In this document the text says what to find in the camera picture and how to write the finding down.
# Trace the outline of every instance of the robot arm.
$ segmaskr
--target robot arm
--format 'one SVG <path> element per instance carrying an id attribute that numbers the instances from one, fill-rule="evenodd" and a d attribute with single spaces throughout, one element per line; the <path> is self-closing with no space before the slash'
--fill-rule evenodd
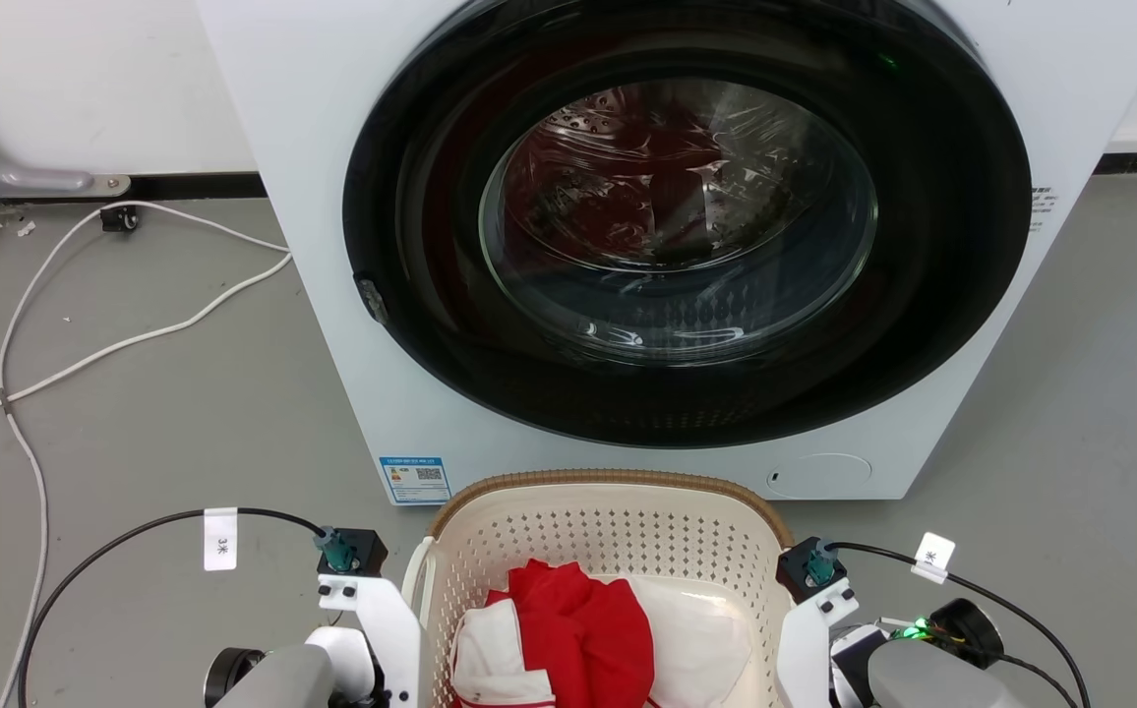
<path id="1" fill-rule="evenodd" d="M 329 708 L 334 685 L 329 651 L 287 645 L 259 659 L 215 708 Z"/>
<path id="2" fill-rule="evenodd" d="M 780 557 L 779 581 L 798 601 L 783 619 L 775 657 L 775 685 L 788 708 L 1023 708 L 984 672 L 1004 648 L 973 602 L 954 600 L 912 631 L 862 624 L 830 641 L 830 626 L 857 609 L 835 552 L 806 539 Z M 937 627 L 947 642 L 929 644 Z"/>
<path id="3" fill-rule="evenodd" d="M 323 588 L 331 590 L 325 593 Z M 383 672 L 385 702 L 420 707 L 420 619 L 398 588 L 385 578 L 325 573 L 319 575 L 319 590 L 321 608 L 349 610 L 358 617 Z"/>

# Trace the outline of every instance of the power cord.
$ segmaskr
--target power cord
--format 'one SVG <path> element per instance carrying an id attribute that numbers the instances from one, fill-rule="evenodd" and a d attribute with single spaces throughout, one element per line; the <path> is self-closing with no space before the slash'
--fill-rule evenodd
<path id="1" fill-rule="evenodd" d="M 116 344 L 106 347 L 105 349 L 101 349 L 96 353 L 89 355 L 89 357 L 83 358 L 77 363 L 70 364 L 69 367 L 63 368 L 60 372 L 55 373 L 55 375 L 47 377 L 47 380 L 38 382 L 34 385 L 30 385 L 27 386 L 27 389 L 24 389 L 22 391 L 17 391 L 17 393 L 8 393 L 5 385 L 5 363 L 8 357 L 8 347 L 10 345 L 10 341 L 14 340 L 14 332 L 17 328 L 18 319 L 22 317 L 22 310 L 25 308 L 25 302 L 30 300 L 30 297 L 34 291 L 34 286 L 36 286 L 36 283 L 40 281 L 40 277 L 43 275 L 43 273 L 45 273 L 48 266 L 52 264 L 52 259 L 55 259 L 56 255 L 59 253 L 61 248 L 69 241 L 70 238 L 74 236 L 75 233 L 78 232 L 80 228 L 82 228 L 85 224 L 88 224 L 92 219 L 99 218 L 102 210 L 114 209 L 117 207 L 146 207 L 147 209 L 165 211 L 165 214 L 175 215 L 179 216 L 179 218 L 208 225 L 208 227 L 210 228 L 221 230 L 223 233 L 227 233 L 231 236 L 242 239 L 242 241 L 248 241 L 250 243 L 262 245 L 264 248 L 271 248 L 272 251 L 285 253 L 285 256 L 284 259 L 281 259 L 280 261 L 277 261 L 275 266 L 264 270 L 264 273 L 257 274 L 257 276 L 244 280 L 238 283 L 234 288 L 231 288 L 226 292 L 223 292 L 222 295 L 218 295 L 214 301 L 210 301 L 209 305 L 206 305 L 205 308 L 200 309 L 200 313 L 197 313 L 196 315 L 193 315 L 193 317 L 189 317 L 188 319 L 185 319 L 185 322 L 158 328 L 158 331 L 146 332 L 144 334 L 128 338 L 128 340 L 116 342 Z M 155 202 L 151 201 L 116 201 L 113 205 L 106 205 L 100 209 L 91 211 L 90 215 L 84 216 L 83 219 L 80 219 L 78 223 L 74 225 L 74 227 L 70 227 L 69 232 L 66 232 L 65 236 L 61 236 L 60 241 L 57 242 L 57 245 L 52 247 L 52 251 L 48 255 L 48 258 L 43 260 L 43 265 L 40 266 L 40 269 L 36 270 L 34 277 L 31 278 L 31 282 L 28 283 L 27 288 L 25 288 L 24 294 L 22 294 L 20 300 L 18 300 L 17 308 L 14 310 L 14 317 L 10 318 L 10 325 L 8 325 L 7 331 L 5 332 L 5 340 L 1 342 L 0 408 L 5 409 L 5 418 L 8 422 L 8 425 L 10 425 L 10 431 L 14 432 L 14 438 L 18 441 L 22 451 L 25 452 L 25 457 L 27 457 L 27 461 L 31 464 L 31 470 L 34 474 L 34 483 L 36 483 L 36 490 L 40 497 L 40 559 L 36 567 L 36 574 L 34 575 L 34 583 L 33 586 L 31 588 L 31 600 L 27 603 L 25 623 L 24 626 L 22 626 L 22 633 L 20 636 L 18 638 L 18 645 L 14 653 L 14 663 L 11 664 L 10 675 L 8 675 L 7 681 L 5 682 L 5 689 L 1 691 L 0 708 L 5 708 L 8 705 L 8 699 L 10 699 L 11 690 L 14 690 L 15 675 L 18 672 L 18 664 L 20 663 L 22 653 L 25 650 L 25 641 L 27 640 L 27 632 L 31 626 L 31 618 L 33 618 L 34 611 L 39 606 L 40 590 L 43 584 L 43 574 L 45 574 L 48 565 L 48 490 L 45 488 L 45 483 L 43 483 L 43 470 L 40 469 L 40 461 L 38 460 L 36 456 L 34 456 L 33 450 L 25 440 L 25 436 L 22 434 L 22 431 L 18 426 L 18 423 L 14 414 L 14 407 L 11 407 L 11 405 L 17 402 L 17 400 L 27 398 L 27 395 L 36 393 L 36 391 L 45 390 L 48 386 L 64 380 L 64 377 L 74 375 L 74 373 L 78 372 L 81 368 L 86 368 L 91 366 L 93 363 L 99 361 L 100 359 L 105 359 L 106 357 L 109 357 L 109 355 L 115 353 L 115 351 L 119 351 L 127 347 L 132 347 L 133 344 L 140 344 L 140 342 L 142 341 L 155 340 L 158 336 L 164 336 L 167 334 L 172 334 L 173 332 L 179 332 L 183 331 L 183 328 L 191 327 L 192 325 L 199 323 L 206 315 L 213 313 L 214 309 L 218 308 L 219 305 L 223 305 L 223 302 L 234 297 L 236 292 L 241 292 L 244 289 L 254 286 L 255 283 L 263 282 L 264 280 L 272 277 L 274 274 L 280 273 L 281 269 L 284 268 L 284 266 L 288 265 L 291 259 L 293 259 L 293 256 L 289 255 L 289 249 L 284 245 L 277 245 L 275 243 L 262 241 L 262 239 L 258 238 L 247 236 L 244 233 L 239 232 L 239 230 L 232 230 L 225 227 L 225 225 L 215 223 L 209 219 L 200 218 L 200 216 L 188 215 L 185 214 L 185 211 L 177 211 L 176 209 L 172 209 L 169 207 L 155 205 Z"/>
<path id="2" fill-rule="evenodd" d="M 101 545 L 99 550 L 93 552 L 88 558 L 84 558 L 83 564 L 78 564 L 77 566 L 75 566 L 74 570 L 69 570 L 69 574 L 66 575 L 65 578 L 61 578 L 60 583 L 57 583 L 57 588 L 52 591 L 51 594 L 48 595 L 48 599 L 43 601 L 43 605 L 40 608 L 40 613 L 36 616 L 34 616 L 34 619 L 27 625 L 28 628 L 27 632 L 25 633 L 25 641 L 24 644 L 22 645 L 22 661 L 17 670 L 18 708 L 27 708 L 27 705 L 25 703 L 25 673 L 27 673 L 27 667 L 31 664 L 31 651 L 34 649 L 34 640 L 36 640 L 40 636 L 40 627 L 43 625 L 43 618 L 48 617 L 48 611 L 52 609 L 53 605 L 57 605 L 57 599 L 61 597 L 61 592 L 65 592 L 66 588 L 69 588 L 69 583 L 75 582 L 75 578 L 78 577 L 78 574 L 86 570 L 88 567 L 91 566 L 92 564 L 96 564 L 96 561 L 100 559 L 101 556 L 105 556 L 107 552 L 115 550 L 115 548 L 118 548 L 123 543 L 131 541 L 131 539 L 136 538 L 141 533 L 147 532 L 147 530 L 164 527 L 164 525 L 167 525 L 172 522 L 177 522 L 182 519 L 192 519 L 197 518 L 197 516 L 204 516 L 205 514 L 206 514 L 205 509 L 181 511 L 177 515 L 163 516 L 163 518 L 160 519 L 155 519 L 147 524 L 140 525 L 140 527 L 130 530 L 127 533 L 124 533 L 123 535 L 115 538 L 114 541 L 106 543 L 106 545 Z M 285 522 L 298 524 L 299 527 L 310 530 L 313 534 L 316 534 L 319 538 L 323 538 L 325 535 L 324 530 L 317 527 L 316 524 L 305 520 L 301 516 L 285 515 L 284 511 L 276 511 L 273 509 L 254 509 L 254 507 L 238 507 L 236 514 L 249 515 L 249 516 L 271 516 L 271 518 L 273 519 L 282 519 Z"/>
<path id="3" fill-rule="evenodd" d="M 929 632 L 928 638 L 937 642 L 938 644 L 946 644 L 946 645 L 956 644 L 960 651 L 968 651 L 969 653 L 978 653 L 980 656 L 987 656 L 990 659 L 996 659 L 997 661 L 1004 661 L 1006 664 L 1014 664 L 1015 667 L 1023 668 L 1027 672 L 1032 672 L 1037 676 L 1040 676 L 1041 680 L 1045 680 L 1046 683 L 1053 686 L 1054 690 L 1057 690 L 1059 694 L 1062 695 L 1062 699 L 1067 700 L 1069 708 L 1077 708 L 1076 700 L 1071 698 L 1071 694 L 1068 693 L 1068 690 L 1063 689 L 1062 684 L 1059 683 L 1057 680 L 1054 680 L 1053 676 L 1049 676 L 1049 674 L 1047 674 L 1045 670 L 1041 670 L 1041 668 L 1037 667 L 1037 665 L 1028 664 L 1023 659 L 1019 659 L 1016 656 L 1010 656 L 1009 653 L 1001 653 L 1001 651 L 984 651 L 982 649 L 974 648 L 974 645 L 966 644 L 964 641 L 955 640 L 953 636 L 949 635 L 948 632 L 941 631 L 940 627 L 932 626 L 932 624 L 928 624 L 927 632 Z"/>
<path id="4" fill-rule="evenodd" d="M 849 543 L 844 541 L 837 541 L 832 543 L 827 543 L 827 550 L 873 552 L 874 556 L 882 556 L 885 558 L 890 558 L 893 560 L 899 560 L 902 561 L 902 564 L 907 564 L 911 566 L 914 565 L 914 559 L 910 556 L 903 555 L 903 552 L 889 551 L 887 548 L 879 548 L 877 545 L 866 545 L 866 543 Z M 1049 640 L 1049 644 L 1053 644 L 1054 649 L 1057 649 L 1059 653 L 1062 653 L 1062 659 L 1068 664 L 1068 668 L 1071 668 L 1071 675 L 1076 678 L 1076 689 L 1080 691 L 1081 706 L 1084 708 L 1092 708 L 1089 702 L 1089 686 L 1085 685 L 1085 676 L 1084 674 L 1080 673 L 1080 667 L 1077 667 L 1076 658 L 1072 658 L 1071 651 L 1068 651 L 1067 647 L 1062 644 L 1062 641 L 1059 641 L 1059 638 L 1055 636 L 1053 632 L 1049 632 L 1049 627 L 1046 627 L 1044 624 L 1041 624 L 1040 619 L 1037 619 L 1036 617 L 1032 617 L 1032 615 L 1027 614 L 1026 610 L 1019 608 L 1018 605 L 1011 602 L 1010 600 L 1005 600 L 1004 597 L 996 594 L 996 592 L 993 592 L 987 588 L 979 586 L 979 584 L 972 583 L 969 580 L 960 577 L 960 575 L 956 575 L 954 573 L 947 574 L 947 577 L 949 577 L 952 582 L 958 583 L 960 586 L 965 588 L 965 590 L 970 590 L 972 592 L 982 594 L 993 602 L 1001 605 L 1002 608 L 1009 609 L 1010 613 L 1019 615 L 1019 617 L 1021 617 L 1023 622 L 1026 622 L 1027 624 L 1031 624 L 1032 627 L 1037 628 L 1037 632 L 1040 632 L 1041 635 L 1045 635 L 1045 638 Z M 1028 664 L 1027 661 L 1023 661 L 1021 659 L 1015 659 L 1014 656 L 1007 656 L 1005 653 L 1001 655 L 995 653 L 993 656 L 996 659 L 1001 659 L 1002 661 L 1009 664 L 1014 664 L 1021 668 L 1027 668 L 1027 670 L 1037 674 L 1037 676 L 1044 677 L 1045 681 L 1049 682 L 1049 685 L 1053 685 L 1055 689 L 1059 690 L 1059 692 L 1063 695 L 1063 698 L 1068 700 L 1068 703 L 1071 705 L 1071 708 L 1076 708 L 1076 701 L 1071 699 L 1071 694 L 1069 694 L 1064 689 L 1062 689 L 1062 685 L 1060 685 L 1059 682 L 1055 682 L 1054 678 L 1049 676 L 1049 674 L 1041 672 L 1040 668 L 1034 667 L 1031 664 Z"/>

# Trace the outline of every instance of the laundry basket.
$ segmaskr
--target laundry basket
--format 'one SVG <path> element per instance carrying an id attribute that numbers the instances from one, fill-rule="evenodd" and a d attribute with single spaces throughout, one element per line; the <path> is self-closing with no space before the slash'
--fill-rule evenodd
<path id="1" fill-rule="evenodd" d="M 402 597 L 425 631 L 423 708 L 451 703 L 450 644 L 466 609 L 538 558 L 592 577 L 644 575 L 713 597 L 752 627 L 753 653 L 723 708 L 780 708 L 774 653 L 791 595 L 775 580 L 791 533 L 757 494 L 729 481 L 648 470 L 524 472 L 480 481 L 438 513 Z"/>

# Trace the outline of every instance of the red clothing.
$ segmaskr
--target red clothing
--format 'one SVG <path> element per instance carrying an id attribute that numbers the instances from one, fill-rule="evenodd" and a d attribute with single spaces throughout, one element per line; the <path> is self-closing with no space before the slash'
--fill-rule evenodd
<path id="1" fill-rule="evenodd" d="M 578 564 L 530 560 L 508 570 L 524 668 L 546 668 L 557 708 L 641 708 L 655 676 L 652 628 L 623 580 L 603 583 Z"/>

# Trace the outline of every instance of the white tag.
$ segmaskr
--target white tag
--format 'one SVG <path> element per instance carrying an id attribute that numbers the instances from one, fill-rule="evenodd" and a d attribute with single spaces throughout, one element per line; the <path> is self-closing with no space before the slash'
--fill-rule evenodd
<path id="1" fill-rule="evenodd" d="M 200 564 L 208 570 L 236 567 L 236 507 L 206 509 Z"/>
<path id="2" fill-rule="evenodd" d="M 931 532 L 922 534 L 922 543 L 919 543 L 919 551 L 914 553 L 914 567 L 910 572 L 936 584 L 945 584 L 945 578 L 949 574 L 945 568 L 949 565 L 949 559 L 954 556 L 954 548 L 957 543 L 947 538 Z"/>

